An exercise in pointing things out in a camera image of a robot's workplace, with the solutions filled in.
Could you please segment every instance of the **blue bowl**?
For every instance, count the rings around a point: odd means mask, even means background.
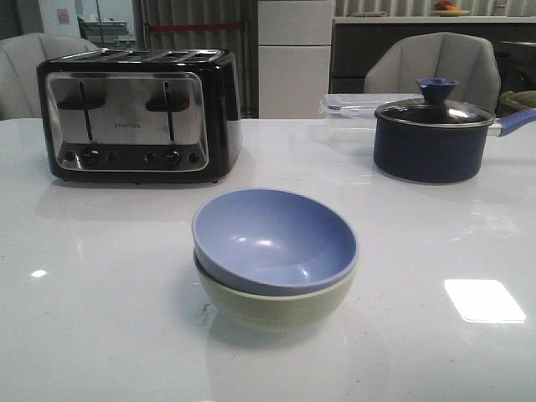
[[[193,217],[199,263],[237,291],[291,296],[342,280],[358,242],[330,208],[296,193],[247,188],[223,193]]]

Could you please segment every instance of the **chair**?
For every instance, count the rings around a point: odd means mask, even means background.
[[[41,117],[38,64],[93,49],[98,48],[88,40],[47,33],[0,40],[0,120]]]
[[[439,32],[412,36],[394,44],[367,73],[365,93],[420,93],[415,80],[459,80],[449,96],[490,111],[501,80],[492,44],[483,38]]]

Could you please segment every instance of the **white countertop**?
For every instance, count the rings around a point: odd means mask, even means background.
[[[536,23],[536,17],[464,15],[460,17],[335,17],[334,23]]]
[[[40,120],[0,121],[0,400],[534,402],[536,123],[441,186],[383,175],[374,134],[326,123],[242,121],[225,180],[137,186],[63,183]],[[252,186],[313,197],[359,237],[353,287],[314,328],[238,327],[198,283],[194,211]],[[523,314],[479,287],[500,284]]]

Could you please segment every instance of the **four-slice toaster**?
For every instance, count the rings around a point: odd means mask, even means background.
[[[50,169],[64,180],[216,182],[240,152],[227,50],[99,49],[43,62],[38,81]]]

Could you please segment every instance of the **lid knob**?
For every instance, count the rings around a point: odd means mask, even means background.
[[[419,78],[417,85],[427,103],[441,105],[459,82],[447,78]]]

